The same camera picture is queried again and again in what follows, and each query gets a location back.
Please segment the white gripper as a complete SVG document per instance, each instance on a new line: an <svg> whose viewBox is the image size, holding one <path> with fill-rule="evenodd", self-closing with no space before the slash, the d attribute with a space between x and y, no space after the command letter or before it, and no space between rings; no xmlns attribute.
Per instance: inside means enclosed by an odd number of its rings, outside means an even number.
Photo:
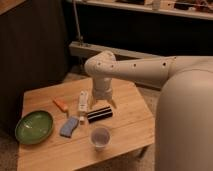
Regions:
<svg viewBox="0 0 213 171"><path fill-rule="evenodd" d="M89 99L89 109L96 104L96 100L108 100L108 102L117 109L117 105L112 98L111 78L93 78L92 96Z"/></svg>

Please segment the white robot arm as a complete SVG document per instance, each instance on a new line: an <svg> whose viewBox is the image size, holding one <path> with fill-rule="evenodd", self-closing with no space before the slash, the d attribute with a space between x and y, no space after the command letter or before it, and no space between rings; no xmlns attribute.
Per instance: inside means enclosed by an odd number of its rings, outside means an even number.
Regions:
<svg viewBox="0 0 213 171"><path fill-rule="evenodd" d="M213 56L118 61L103 51L85 62L95 99L112 97L113 78L161 90L155 171L213 171Z"/></svg>

